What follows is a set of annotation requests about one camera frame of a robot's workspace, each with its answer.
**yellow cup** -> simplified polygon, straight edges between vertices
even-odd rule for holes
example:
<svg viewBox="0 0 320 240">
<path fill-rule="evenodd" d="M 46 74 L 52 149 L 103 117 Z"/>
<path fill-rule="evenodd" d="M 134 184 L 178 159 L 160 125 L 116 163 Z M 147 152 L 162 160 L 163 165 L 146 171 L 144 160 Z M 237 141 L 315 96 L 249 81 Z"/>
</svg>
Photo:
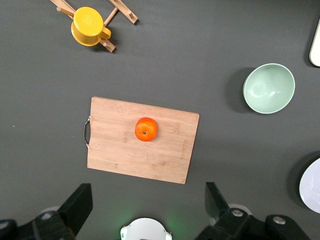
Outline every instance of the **yellow cup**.
<svg viewBox="0 0 320 240">
<path fill-rule="evenodd" d="M 84 46 L 94 46 L 101 39 L 111 37 L 111 31 L 104 26 L 100 13 L 88 6 L 80 7 L 75 11 L 71 32 L 74 39 Z"/>
</svg>

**wooden stand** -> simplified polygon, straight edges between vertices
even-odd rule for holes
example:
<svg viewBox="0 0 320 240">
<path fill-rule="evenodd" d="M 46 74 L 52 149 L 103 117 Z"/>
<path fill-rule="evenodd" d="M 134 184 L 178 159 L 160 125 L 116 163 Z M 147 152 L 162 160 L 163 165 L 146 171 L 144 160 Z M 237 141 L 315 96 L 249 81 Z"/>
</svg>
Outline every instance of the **wooden stand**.
<svg viewBox="0 0 320 240">
<path fill-rule="evenodd" d="M 71 19 L 74 19 L 74 14 L 76 10 L 70 6 L 65 0 L 50 0 L 54 5 L 57 6 L 57 11 L 68 15 Z M 136 23 L 138 17 L 121 1 L 121 0 L 109 0 L 110 3 L 114 5 L 113 11 L 110 15 L 106 18 L 103 25 L 107 26 L 113 17 L 116 15 L 118 11 L 120 11 L 130 22 L 133 24 Z M 102 44 L 109 52 L 113 52 L 116 49 L 109 40 L 102 38 L 99 42 Z"/>
</svg>

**tangerine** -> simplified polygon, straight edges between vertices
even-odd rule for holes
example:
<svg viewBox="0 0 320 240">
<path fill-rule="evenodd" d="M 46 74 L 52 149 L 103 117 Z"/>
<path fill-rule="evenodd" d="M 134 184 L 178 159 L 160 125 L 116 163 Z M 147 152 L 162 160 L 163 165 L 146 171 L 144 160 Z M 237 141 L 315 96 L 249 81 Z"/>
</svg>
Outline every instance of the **tangerine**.
<svg viewBox="0 0 320 240">
<path fill-rule="evenodd" d="M 157 122 L 149 117 L 140 118 L 135 125 L 134 134 L 143 142 L 149 142 L 154 139 L 157 135 L 157 132 Z"/>
</svg>

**cutting board handle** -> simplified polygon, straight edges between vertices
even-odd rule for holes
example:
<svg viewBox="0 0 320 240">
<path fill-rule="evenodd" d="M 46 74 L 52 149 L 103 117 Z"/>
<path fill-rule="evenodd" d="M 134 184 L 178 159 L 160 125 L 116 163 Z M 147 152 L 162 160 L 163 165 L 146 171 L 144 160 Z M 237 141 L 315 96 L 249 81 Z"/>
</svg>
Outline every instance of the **cutting board handle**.
<svg viewBox="0 0 320 240">
<path fill-rule="evenodd" d="M 89 147 L 89 141 L 87 140 L 86 136 L 87 136 L 87 125 L 90 123 L 90 116 L 88 117 L 88 120 L 85 122 L 84 124 L 84 128 L 83 128 L 83 140 L 85 142 L 86 148 L 88 149 Z"/>
</svg>

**ceramic bowl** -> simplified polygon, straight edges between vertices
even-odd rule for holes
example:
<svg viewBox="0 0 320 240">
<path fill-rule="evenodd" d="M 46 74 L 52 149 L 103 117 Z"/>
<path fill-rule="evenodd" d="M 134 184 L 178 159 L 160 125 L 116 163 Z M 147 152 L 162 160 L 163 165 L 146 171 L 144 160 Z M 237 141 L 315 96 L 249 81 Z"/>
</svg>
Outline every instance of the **ceramic bowl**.
<svg viewBox="0 0 320 240">
<path fill-rule="evenodd" d="M 304 204 L 320 214 L 320 158 L 314 161 L 302 175 L 299 192 Z"/>
<path fill-rule="evenodd" d="M 290 102 L 294 92 L 294 76 L 288 68 L 277 63 L 256 68 L 243 85 L 246 103 L 261 114 L 280 111 Z"/>
</svg>

